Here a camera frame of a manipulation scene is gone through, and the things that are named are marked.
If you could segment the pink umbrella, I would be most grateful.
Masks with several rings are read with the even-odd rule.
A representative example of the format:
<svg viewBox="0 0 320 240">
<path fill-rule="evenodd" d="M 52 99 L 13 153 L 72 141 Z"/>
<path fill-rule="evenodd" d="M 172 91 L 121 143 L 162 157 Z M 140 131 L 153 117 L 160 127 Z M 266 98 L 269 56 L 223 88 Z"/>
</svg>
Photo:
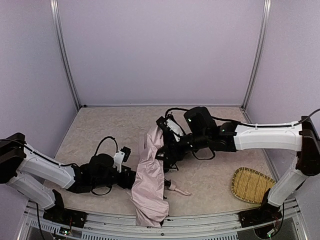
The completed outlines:
<svg viewBox="0 0 320 240">
<path fill-rule="evenodd" d="M 131 188 L 130 200 L 135 207 L 137 226 L 160 228 L 169 215 L 169 203 L 164 200 L 163 161 L 156 159 L 163 145 L 163 131 L 158 126 L 152 127 L 145 135 Z"/>
</svg>

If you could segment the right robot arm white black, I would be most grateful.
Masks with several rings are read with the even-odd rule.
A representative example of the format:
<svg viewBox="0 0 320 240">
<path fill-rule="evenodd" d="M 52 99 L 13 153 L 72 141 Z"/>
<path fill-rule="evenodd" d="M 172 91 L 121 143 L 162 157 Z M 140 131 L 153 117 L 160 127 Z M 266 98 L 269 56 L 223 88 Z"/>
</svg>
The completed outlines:
<svg viewBox="0 0 320 240">
<path fill-rule="evenodd" d="M 156 121 L 164 137 L 156 159 L 165 170 L 174 167 L 188 153 L 201 149 L 215 152 L 236 152 L 250 149 L 284 149 L 296 152 L 290 168 L 262 198 L 260 207 L 238 213 L 241 226 L 249 227 L 274 221 L 284 215 L 283 203 L 307 178 L 320 173 L 320 138 L 310 116 L 279 124 L 248 124 L 217 117 L 205 106 L 184 109 L 190 133 L 185 133 L 173 115 L 166 111 Z"/>
</svg>

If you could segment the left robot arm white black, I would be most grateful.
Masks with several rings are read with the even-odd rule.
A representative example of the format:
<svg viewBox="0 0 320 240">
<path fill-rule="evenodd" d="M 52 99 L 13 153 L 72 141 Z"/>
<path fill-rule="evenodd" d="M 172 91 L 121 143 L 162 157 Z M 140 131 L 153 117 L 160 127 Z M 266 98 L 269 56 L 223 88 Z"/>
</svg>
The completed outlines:
<svg viewBox="0 0 320 240">
<path fill-rule="evenodd" d="M 46 156 L 25 141 L 25 135 L 17 132 L 0 141 L 0 182 L 43 208 L 43 218 L 63 225 L 81 227 L 87 219 L 83 211 L 65 207 L 62 195 L 35 179 L 40 177 L 74 194 L 95 193 L 95 189 L 114 185 L 131 189 L 136 173 L 124 166 L 131 150 L 117 148 L 115 155 L 97 153 L 83 165 L 60 163 Z"/>
</svg>

